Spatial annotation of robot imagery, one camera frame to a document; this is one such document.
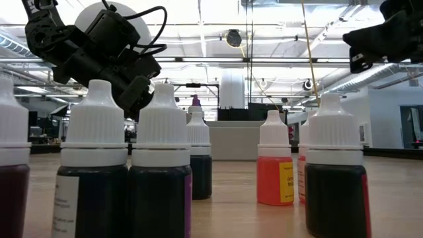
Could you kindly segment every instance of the bottle nozzle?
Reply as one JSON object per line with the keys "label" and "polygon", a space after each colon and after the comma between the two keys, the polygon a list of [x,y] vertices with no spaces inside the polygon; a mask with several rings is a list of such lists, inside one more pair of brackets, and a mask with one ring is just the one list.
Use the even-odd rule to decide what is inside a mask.
{"label": "bottle nozzle", "polygon": [[154,96],[151,99],[150,106],[153,104],[161,104],[177,108],[174,100],[174,87],[171,84],[160,83],[156,84]]}

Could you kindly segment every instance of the robotic arm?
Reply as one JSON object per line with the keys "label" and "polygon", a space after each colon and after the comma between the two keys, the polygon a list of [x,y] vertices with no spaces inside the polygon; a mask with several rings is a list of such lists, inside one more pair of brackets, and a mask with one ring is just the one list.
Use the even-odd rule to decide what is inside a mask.
{"label": "robotic arm", "polygon": [[[125,111],[125,117],[138,120],[139,110],[151,100],[150,79],[160,74],[161,67],[153,54],[167,48],[154,45],[166,25],[167,12],[155,7],[145,12],[123,17],[116,8],[103,1],[101,10],[85,32],[74,25],[65,26],[60,19],[55,0],[22,0],[28,15],[25,27],[30,51],[52,63],[54,81],[67,83],[74,78],[88,87],[91,79],[112,83],[116,103]],[[140,35],[128,22],[156,10],[164,10],[165,22],[149,45],[138,45]],[[134,48],[144,48],[141,53]],[[145,53],[150,48],[158,48]]]}
{"label": "robotic arm", "polygon": [[350,48],[351,73],[360,73],[373,63],[410,59],[423,62],[423,1],[386,0],[380,6],[383,24],[351,31],[343,36]]}

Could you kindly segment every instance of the red liquid bottle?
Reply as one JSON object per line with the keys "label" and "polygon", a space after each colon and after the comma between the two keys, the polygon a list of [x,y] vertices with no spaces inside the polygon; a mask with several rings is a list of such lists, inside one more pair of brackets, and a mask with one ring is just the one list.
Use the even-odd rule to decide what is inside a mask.
{"label": "red liquid bottle", "polygon": [[22,238],[29,179],[28,110],[0,79],[0,237]]}
{"label": "red liquid bottle", "polygon": [[270,110],[260,127],[257,160],[257,201],[272,206],[293,204],[293,163],[288,127],[279,111]]}
{"label": "red liquid bottle", "polygon": [[316,111],[308,112],[307,121],[299,128],[299,157],[297,162],[298,175],[298,198],[299,201],[305,203],[305,153],[308,150],[309,141],[309,119]]}
{"label": "red liquid bottle", "polygon": [[369,192],[356,118],[339,94],[322,96],[309,120],[306,224],[315,237],[371,238]]}

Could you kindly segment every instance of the orange liquid bottle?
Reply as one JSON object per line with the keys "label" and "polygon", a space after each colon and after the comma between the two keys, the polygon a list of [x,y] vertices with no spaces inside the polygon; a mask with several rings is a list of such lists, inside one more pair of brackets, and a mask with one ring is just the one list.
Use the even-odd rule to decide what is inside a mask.
{"label": "orange liquid bottle", "polygon": [[288,206],[294,200],[293,163],[288,127],[277,110],[268,111],[260,127],[257,160],[257,201],[272,206]]}

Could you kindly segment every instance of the ceiling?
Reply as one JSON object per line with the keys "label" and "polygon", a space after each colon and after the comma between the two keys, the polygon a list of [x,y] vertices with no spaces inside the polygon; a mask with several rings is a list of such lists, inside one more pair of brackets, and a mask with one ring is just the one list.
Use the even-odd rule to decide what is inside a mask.
{"label": "ceiling", "polygon": [[[79,13],[95,0],[58,0],[58,11],[65,24],[74,24]],[[300,0],[283,1],[257,0],[254,7],[245,9],[245,0],[117,0],[117,3],[131,7],[135,12],[162,5],[166,7],[169,18],[159,42],[168,44],[168,49],[157,54],[158,58],[194,57],[194,58],[305,58],[307,59],[307,37],[303,22]],[[383,22],[379,12],[382,1],[369,0],[369,5],[349,6],[349,0],[306,0],[305,15],[311,42],[313,58],[348,58],[349,47],[343,43],[342,35],[351,30],[373,26]],[[9,1],[7,7],[0,8],[0,36],[25,47],[24,26],[27,16],[21,1]],[[143,17],[151,36],[158,32],[162,22],[161,12]],[[232,48],[225,41],[229,29],[237,29],[243,39],[242,49]],[[0,57],[21,58],[6,48],[0,47]],[[349,75],[348,61],[341,64],[321,64],[314,68],[315,79],[319,87],[329,87]],[[160,63],[161,74],[153,82],[170,83],[219,83],[225,68],[243,68],[243,63],[210,63],[206,61]],[[5,71],[14,73],[17,84],[52,84],[49,69],[40,63],[6,62]],[[260,63],[252,65],[252,74],[257,83],[252,85],[254,95],[298,95],[303,94],[302,83],[312,77],[307,61],[302,63],[278,64]],[[28,74],[26,78],[17,72]],[[44,88],[49,94],[84,95],[83,88]],[[213,95],[209,89],[187,89],[181,87],[180,95]],[[79,102],[81,98],[62,98],[65,102]],[[179,105],[190,105],[190,97],[183,98]],[[205,97],[203,105],[210,105],[206,115],[215,117],[217,99]]]}

